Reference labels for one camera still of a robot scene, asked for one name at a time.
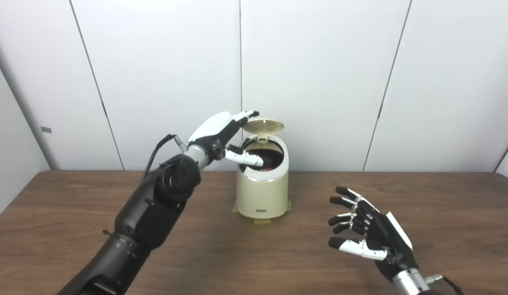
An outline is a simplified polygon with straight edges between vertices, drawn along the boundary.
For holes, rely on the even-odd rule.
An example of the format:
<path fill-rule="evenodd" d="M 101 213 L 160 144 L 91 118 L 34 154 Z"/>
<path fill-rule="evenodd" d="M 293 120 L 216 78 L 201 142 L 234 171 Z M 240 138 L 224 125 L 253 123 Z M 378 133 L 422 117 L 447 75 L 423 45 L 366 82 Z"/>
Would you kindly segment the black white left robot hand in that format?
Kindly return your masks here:
<path fill-rule="evenodd" d="M 245 166 L 269 166 L 272 163 L 270 159 L 250 154 L 239 146 L 229 145 L 229 141 L 254 116 L 259 116 L 259 112 L 251 110 L 232 115 L 224 111 L 211 116 L 189 138 L 183 154 L 193 159 L 200 170 L 222 159 Z"/>

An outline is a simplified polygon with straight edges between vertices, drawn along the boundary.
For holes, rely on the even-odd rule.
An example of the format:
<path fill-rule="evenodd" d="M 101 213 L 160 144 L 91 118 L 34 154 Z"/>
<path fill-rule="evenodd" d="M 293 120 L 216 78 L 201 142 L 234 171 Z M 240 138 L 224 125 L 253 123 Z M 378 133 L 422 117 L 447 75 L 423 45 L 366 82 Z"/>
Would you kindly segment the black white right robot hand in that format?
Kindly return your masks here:
<path fill-rule="evenodd" d="M 419 269 L 413 244 L 391 212 L 382 213 L 365 197 L 348 187 L 337 186 L 330 203 L 344 206 L 328 220 L 333 237 L 328 245 L 338 251 L 374 260 L 380 273 L 388 280 L 408 269 Z"/>

